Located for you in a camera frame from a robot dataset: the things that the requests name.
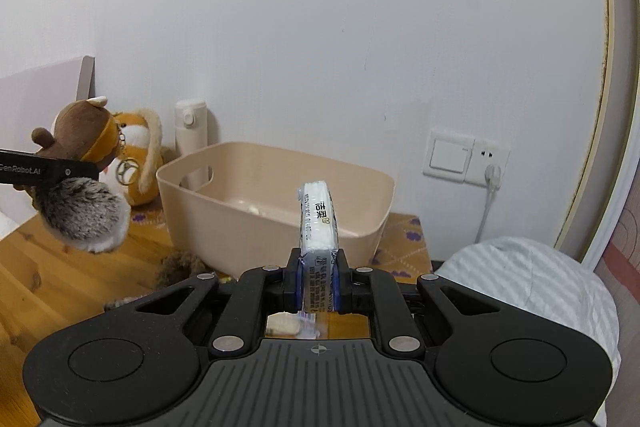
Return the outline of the brown fuzzy scrunchie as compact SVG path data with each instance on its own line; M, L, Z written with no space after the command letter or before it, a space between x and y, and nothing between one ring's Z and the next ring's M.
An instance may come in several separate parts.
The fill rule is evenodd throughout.
M189 251L173 251L160 262L154 288L169 287L206 272L209 272L209 267L197 255Z

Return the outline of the orange white hamster plush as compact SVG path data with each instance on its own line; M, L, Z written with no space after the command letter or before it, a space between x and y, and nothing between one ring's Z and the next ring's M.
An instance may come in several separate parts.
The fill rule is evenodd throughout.
M163 166L162 124L152 109L115 113L120 150L100 174L100 180L122 193L131 207L153 202L160 194L156 172Z

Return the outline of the brown squirrel plush keychain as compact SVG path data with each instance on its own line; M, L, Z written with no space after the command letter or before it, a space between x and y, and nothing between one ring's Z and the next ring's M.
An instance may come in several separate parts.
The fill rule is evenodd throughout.
M37 156L54 160L62 179L27 189L44 225L68 246L90 254L110 253L126 239L130 206L100 180L120 152L120 133L96 96L62 108L50 129L32 130Z

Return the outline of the cream blue flat packet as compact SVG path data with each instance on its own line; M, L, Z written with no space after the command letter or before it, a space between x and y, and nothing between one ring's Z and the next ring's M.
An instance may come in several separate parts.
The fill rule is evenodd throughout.
M279 312L269 315L265 328L268 337L316 339L320 337L314 313Z

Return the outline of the cream thermos bottle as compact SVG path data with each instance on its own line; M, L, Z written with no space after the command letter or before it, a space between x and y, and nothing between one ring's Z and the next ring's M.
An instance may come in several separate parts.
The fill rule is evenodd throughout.
M207 106L204 100L190 98L175 105L175 146L179 157L207 146Z

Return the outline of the white wall switch socket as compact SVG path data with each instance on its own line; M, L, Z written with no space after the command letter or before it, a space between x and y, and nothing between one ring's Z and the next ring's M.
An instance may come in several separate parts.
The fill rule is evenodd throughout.
M446 129L432 129L427 139L422 173L431 178L486 186L486 170L494 166L503 176L511 151L494 141Z

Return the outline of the light blue striped bedding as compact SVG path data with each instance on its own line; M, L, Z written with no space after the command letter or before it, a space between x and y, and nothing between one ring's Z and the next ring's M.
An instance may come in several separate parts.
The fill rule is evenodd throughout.
M466 246L437 274L489 297L581 332L603 348L620 373L620 322L600 277L556 249L503 236Z

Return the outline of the beige plastic storage basket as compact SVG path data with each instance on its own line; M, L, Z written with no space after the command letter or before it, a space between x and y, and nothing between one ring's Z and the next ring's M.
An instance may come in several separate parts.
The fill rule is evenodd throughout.
M285 265L299 244L298 191L326 181L340 246L350 265L372 259L392 208L395 181L349 162L246 142L226 142L157 170L171 242L213 269L239 277L259 265ZM256 205L265 211L246 211Z

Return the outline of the white door frame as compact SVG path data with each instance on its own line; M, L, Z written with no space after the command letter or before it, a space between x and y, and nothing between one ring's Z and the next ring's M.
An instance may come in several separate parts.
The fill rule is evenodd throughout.
M604 0L600 88L588 152L555 248L593 270L639 162L639 0Z

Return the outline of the white tissue packet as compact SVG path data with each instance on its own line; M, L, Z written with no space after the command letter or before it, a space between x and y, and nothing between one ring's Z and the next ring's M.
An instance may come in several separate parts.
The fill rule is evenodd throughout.
M302 308L330 312L334 306L334 268L338 231L332 195L326 181L305 183L298 191L299 262Z

